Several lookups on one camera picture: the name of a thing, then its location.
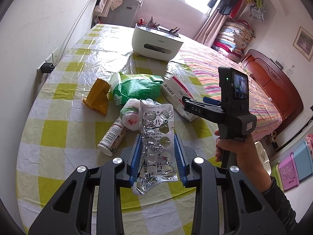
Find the person's right hand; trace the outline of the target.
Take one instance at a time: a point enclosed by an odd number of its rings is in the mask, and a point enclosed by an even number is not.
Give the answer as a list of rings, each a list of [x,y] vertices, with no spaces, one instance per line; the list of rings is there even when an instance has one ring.
[[[218,129],[214,134],[218,137],[215,145],[216,162],[221,161],[222,150],[230,151],[236,155],[239,169],[242,170],[258,191],[263,193],[270,189],[272,184],[271,177],[259,159],[253,137],[250,134],[246,136],[243,142],[233,139],[220,139]]]

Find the person's right forearm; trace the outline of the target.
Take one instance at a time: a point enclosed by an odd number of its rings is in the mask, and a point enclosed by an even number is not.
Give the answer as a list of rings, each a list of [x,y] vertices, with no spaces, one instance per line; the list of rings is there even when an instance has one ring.
[[[262,192],[262,195],[283,223],[286,233],[291,234],[297,226],[296,212],[284,192],[277,185],[275,177],[271,177],[271,186],[268,190]]]

